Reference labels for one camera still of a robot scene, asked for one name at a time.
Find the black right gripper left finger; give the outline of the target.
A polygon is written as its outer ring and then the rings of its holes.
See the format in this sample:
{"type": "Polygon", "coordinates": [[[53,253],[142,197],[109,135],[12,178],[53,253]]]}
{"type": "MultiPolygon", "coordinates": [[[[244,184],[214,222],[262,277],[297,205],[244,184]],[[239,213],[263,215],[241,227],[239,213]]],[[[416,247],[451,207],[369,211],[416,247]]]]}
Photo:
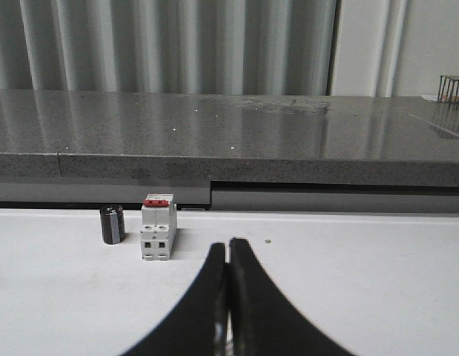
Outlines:
{"type": "Polygon", "coordinates": [[[126,355],[225,355],[228,326],[225,245],[211,245],[181,300],[126,355]]]}

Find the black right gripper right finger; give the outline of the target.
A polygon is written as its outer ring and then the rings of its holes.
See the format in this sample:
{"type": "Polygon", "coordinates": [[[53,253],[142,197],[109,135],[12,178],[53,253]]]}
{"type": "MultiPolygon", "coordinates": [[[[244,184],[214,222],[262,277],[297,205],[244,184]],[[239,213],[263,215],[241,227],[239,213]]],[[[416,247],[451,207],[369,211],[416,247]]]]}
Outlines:
{"type": "Polygon", "coordinates": [[[277,288],[249,242],[230,241],[235,355],[350,355],[307,320],[277,288]]]}

